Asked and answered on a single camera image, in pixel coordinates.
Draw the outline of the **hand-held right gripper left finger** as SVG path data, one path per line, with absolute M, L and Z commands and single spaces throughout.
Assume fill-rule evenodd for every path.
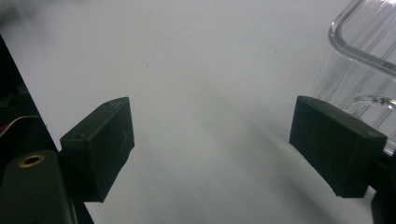
M 85 202 L 103 202 L 134 148 L 129 99 L 99 105 L 61 138 L 61 146 L 75 193 Z

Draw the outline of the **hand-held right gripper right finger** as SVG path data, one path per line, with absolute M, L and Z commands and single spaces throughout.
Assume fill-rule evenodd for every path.
M 308 96 L 296 99 L 290 144 L 340 197 L 364 196 L 369 166 L 386 142 L 384 134 L 334 105 Z

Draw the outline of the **clear plastic tray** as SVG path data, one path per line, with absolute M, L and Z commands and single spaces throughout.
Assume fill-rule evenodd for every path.
M 352 0 L 328 39 L 313 96 L 386 135 L 396 154 L 396 0 Z

